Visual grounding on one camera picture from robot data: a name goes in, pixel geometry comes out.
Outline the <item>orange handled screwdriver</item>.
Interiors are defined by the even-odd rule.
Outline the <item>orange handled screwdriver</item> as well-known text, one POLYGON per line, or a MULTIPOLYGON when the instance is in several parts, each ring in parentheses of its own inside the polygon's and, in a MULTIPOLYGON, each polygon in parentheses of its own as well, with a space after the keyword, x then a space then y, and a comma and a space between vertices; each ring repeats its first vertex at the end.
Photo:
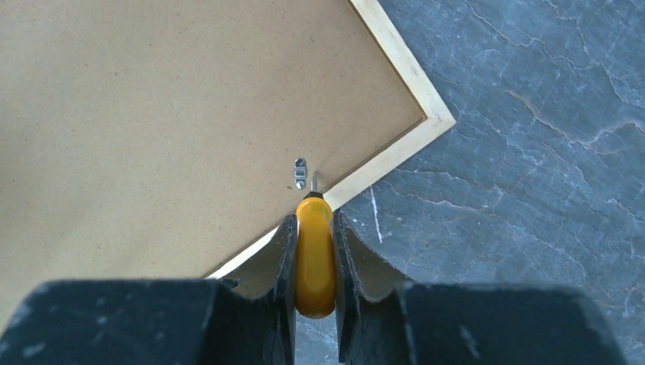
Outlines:
POLYGON ((327 317, 335 308, 336 269, 330 205, 318 189, 313 172, 311 189, 297 206, 295 304, 302 316, 327 317))

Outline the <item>wooden picture frame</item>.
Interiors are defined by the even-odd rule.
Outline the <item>wooden picture frame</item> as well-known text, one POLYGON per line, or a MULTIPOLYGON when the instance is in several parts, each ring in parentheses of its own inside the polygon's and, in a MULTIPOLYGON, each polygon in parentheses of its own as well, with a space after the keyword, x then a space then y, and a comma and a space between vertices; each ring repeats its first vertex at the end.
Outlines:
POLYGON ((1 325, 59 278, 200 277, 454 117, 376 1, 3 1, 1 325))

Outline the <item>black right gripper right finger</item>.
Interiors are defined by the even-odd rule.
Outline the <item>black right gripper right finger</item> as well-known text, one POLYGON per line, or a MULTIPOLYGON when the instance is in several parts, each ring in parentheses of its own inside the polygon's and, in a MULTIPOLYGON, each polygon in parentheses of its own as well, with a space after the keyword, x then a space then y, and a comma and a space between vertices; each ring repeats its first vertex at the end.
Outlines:
POLYGON ((411 279, 333 214, 344 364, 623 364, 598 306, 551 284, 411 279))

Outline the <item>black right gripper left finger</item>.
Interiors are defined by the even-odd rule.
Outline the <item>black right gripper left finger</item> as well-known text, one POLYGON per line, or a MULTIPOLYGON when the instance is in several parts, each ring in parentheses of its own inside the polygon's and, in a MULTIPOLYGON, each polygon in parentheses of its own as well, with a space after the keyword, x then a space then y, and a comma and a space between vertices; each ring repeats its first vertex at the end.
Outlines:
POLYGON ((297 221, 220 279, 56 280, 1 336, 3 364, 292 364, 297 221))

